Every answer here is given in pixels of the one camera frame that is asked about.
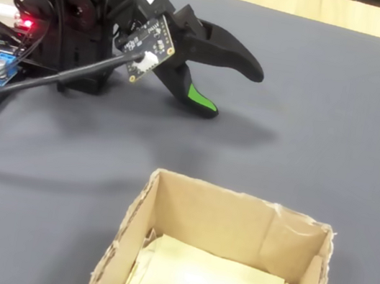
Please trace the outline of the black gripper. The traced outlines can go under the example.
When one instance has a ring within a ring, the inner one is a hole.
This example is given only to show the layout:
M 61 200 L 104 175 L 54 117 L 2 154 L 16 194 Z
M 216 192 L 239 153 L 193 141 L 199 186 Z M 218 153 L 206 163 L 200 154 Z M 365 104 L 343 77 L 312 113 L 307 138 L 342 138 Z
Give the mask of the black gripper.
M 261 64 L 234 35 L 216 24 L 204 20 L 201 23 L 189 5 L 176 11 L 170 0 L 128 0 L 127 4 L 120 4 L 119 9 L 117 48 L 121 48 L 124 40 L 150 19 L 166 17 L 176 51 L 156 68 L 155 75 L 192 114 L 213 119 L 219 111 L 196 89 L 187 60 L 231 68 L 256 83 L 264 79 Z

